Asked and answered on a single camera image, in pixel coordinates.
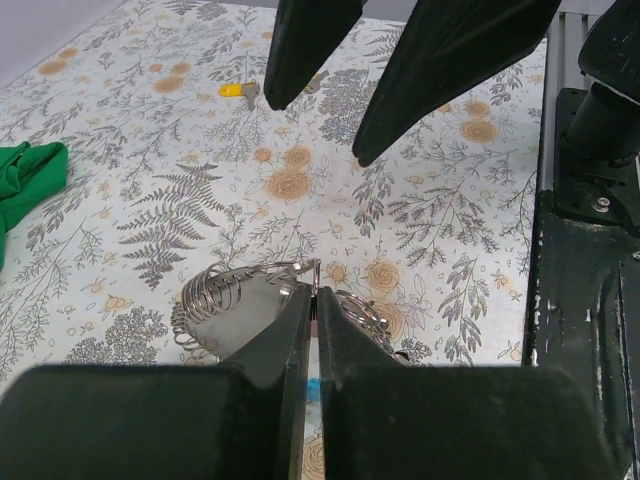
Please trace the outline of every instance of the black bracket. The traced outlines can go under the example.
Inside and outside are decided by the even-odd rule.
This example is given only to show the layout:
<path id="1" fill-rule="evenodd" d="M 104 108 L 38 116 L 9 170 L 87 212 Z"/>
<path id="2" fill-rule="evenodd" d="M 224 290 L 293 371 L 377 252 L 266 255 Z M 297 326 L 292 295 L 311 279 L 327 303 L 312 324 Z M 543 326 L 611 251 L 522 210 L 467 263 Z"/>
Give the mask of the black bracket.
<path id="1" fill-rule="evenodd" d="M 585 160 L 567 140 L 569 125 L 587 94 L 586 90 L 569 88 L 558 94 L 553 188 L 556 213 L 592 224 L 623 226 L 638 237 L 640 187 L 636 161 Z M 601 198 L 610 203 L 599 203 Z"/>

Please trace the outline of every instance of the fern leaf print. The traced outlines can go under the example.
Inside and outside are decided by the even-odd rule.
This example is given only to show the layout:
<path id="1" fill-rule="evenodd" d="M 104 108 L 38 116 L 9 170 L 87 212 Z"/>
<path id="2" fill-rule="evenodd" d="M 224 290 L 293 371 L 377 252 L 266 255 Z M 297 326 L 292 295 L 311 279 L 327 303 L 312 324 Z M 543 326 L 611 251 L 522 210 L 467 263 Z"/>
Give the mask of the fern leaf print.
<path id="1" fill-rule="evenodd" d="M 136 261 L 134 270 L 152 290 L 173 271 L 174 264 L 186 259 L 183 252 L 205 239 L 198 229 L 218 227 L 211 214 L 225 208 L 213 192 L 213 183 L 222 178 L 213 174 L 217 165 L 178 167 L 178 173 L 155 175 L 169 185 L 135 202 L 142 210 L 118 227 L 128 233 L 120 244 L 135 247 L 123 256 Z"/>

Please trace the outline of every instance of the orange rose print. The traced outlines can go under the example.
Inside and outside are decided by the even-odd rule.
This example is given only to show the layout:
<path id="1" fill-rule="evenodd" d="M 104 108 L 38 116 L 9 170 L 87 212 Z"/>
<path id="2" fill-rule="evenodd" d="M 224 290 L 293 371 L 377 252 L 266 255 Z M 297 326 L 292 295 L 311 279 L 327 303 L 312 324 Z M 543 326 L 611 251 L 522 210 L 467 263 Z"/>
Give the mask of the orange rose print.
<path id="1" fill-rule="evenodd" d="M 271 161 L 271 150 L 268 148 L 259 148 L 253 154 L 258 163 L 269 163 Z"/>
<path id="2" fill-rule="evenodd" d="M 471 118 L 482 118 L 489 115 L 489 105 L 483 102 L 469 102 L 464 109 Z"/>
<path id="3" fill-rule="evenodd" d="M 158 80 L 153 89 L 158 93 L 171 93 L 182 88 L 184 79 L 182 77 L 167 77 Z"/>
<path id="4" fill-rule="evenodd" d="M 55 75 L 56 73 L 60 73 L 66 67 L 67 62 L 65 62 L 64 60 L 52 60 L 40 65 L 40 68 L 38 68 L 38 73 L 44 76 Z"/>
<path id="5" fill-rule="evenodd" d="M 302 447 L 302 479 L 324 480 L 324 448 L 320 436 Z"/>
<path id="6" fill-rule="evenodd" d="M 491 143 L 498 137 L 498 130 L 484 120 L 471 120 L 460 127 L 462 136 L 474 143 Z"/>
<path id="7" fill-rule="evenodd" d="M 284 154 L 284 163 L 287 168 L 299 169 L 306 167 L 311 162 L 311 152 L 306 147 L 294 147 Z"/>
<path id="8" fill-rule="evenodd" d="M 339 262 L 331 262 L 327 265 L 327 276 L 337 287 L 347 279 L 347 267 Z"/>
<path id="9" fill-rule="evenodd" d="M 398 269 L 386 262 L 377 262 L 367 267 L 367 282 L 371 288 L 383 293 L 391 293 L 400 281 Z"/>
<path id="10" fill-rule="evenodd" d="M 293 170 L 274 173 L 267 182 L 271 195 L 279 200 L 297 200 L 309 192 L 311 179 L 308 175 Z"/>
<path id="11" fill-rule="evenodd" d="M 397 342 L 402 338 L 404 327 L 404 315 L 396 305 L 378 300 L 373 301 L 373 308 L 383 320 L 387 322 L 387 331 L 391 335 L 391 341 Z"/>

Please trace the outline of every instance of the small key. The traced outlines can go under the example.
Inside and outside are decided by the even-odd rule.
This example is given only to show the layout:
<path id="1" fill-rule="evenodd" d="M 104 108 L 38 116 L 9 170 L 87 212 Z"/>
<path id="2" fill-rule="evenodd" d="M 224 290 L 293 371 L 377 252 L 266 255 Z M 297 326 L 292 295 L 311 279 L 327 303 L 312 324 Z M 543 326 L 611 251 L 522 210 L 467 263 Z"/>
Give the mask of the small key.
<path id="1" fill-rule="evenodd" d="M 316 93 L 320 89 L 320 82 L 329 75 L 329 71 L 325 70 L 322 73 L 316 73 L 306 87 L 304 91 L 308 94 Z"/>
<path id="2" fill-rule="evenodd" d="M 260 85 L 258 82 L 253 81 L 242 84 L 242 95 L 247 98 L 247 106 L 249 111 L 253 112 L 256 108 L 256 97 L 260 94 Z"/>

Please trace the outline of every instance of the floral tablecloth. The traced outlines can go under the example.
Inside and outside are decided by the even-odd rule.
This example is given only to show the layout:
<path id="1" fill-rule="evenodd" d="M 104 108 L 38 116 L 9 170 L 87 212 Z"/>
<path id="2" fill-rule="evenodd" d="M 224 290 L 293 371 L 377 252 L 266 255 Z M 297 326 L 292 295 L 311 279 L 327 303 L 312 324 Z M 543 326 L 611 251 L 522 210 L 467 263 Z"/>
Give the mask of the floral tablecloth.
<path id="1" fill-rule="evenodd" d="M 518 364 L 545 45 L 361 169 L 350 145 L 402 25 L 360 21 L 320 91 L 250 111 L 217 91 L 262 81 L 274 13 L 131 0 L 0 92 L 0 145 L 70 151 L 67 189 L 8 234 L 3 390 L 46 362 L 205 363 L 170 334 L 182 284 L 311 256 L 376 300 L 412 362 Z M 319 428 L 311 404 L 309 479 Z"/>

